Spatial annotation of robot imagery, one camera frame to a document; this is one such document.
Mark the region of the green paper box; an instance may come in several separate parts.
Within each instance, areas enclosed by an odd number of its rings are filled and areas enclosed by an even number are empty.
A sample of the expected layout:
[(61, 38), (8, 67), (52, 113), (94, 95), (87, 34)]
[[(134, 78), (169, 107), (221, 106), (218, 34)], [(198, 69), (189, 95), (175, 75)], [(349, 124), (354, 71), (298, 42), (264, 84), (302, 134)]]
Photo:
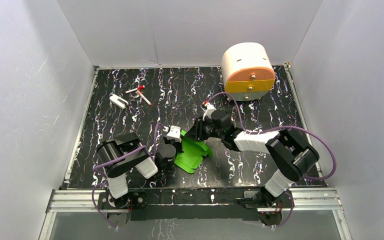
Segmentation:
[(188, 174), (193, 174), (205, 157), (212, 157), (213, 151), (203, 141), (185, 137), (186, 131), (181, 131), (182, 153), (179, 153), (174, 164)]

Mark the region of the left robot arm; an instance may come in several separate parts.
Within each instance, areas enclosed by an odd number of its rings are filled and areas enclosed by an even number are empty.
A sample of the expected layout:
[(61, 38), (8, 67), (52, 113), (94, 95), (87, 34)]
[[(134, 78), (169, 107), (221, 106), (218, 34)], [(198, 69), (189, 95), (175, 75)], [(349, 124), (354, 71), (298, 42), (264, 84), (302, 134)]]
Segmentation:
[(99, 165), (94, 169), (104, 170), (109, 205), (120, 209), (131, 202), (126, 174), (132, 168), (145, 179), (164, 174), (183, 152), (182, 138), (179, 130), (167, 133), (154, 155), (148, 152), (135, 132), (103, 141), (96, 150)]

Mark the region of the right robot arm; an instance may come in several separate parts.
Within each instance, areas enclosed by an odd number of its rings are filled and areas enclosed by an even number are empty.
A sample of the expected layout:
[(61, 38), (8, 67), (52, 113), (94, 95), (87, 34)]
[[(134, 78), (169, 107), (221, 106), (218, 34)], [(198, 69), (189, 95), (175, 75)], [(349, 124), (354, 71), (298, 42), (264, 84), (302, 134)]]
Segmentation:
[(299, 182), (320, 159), (316, 149), (297, 129), (287, 127), (260, 134), (250, 133), (236, 127), (225, 110), (215, 110), (210, 115), (195, 118), (194, 125), (184, 136), (195, 141), (217, 138), (229, 150), (271, 156), (277, 170), (258, 193), (237, 200), (243, 206), (275, 207), (282, 194)]

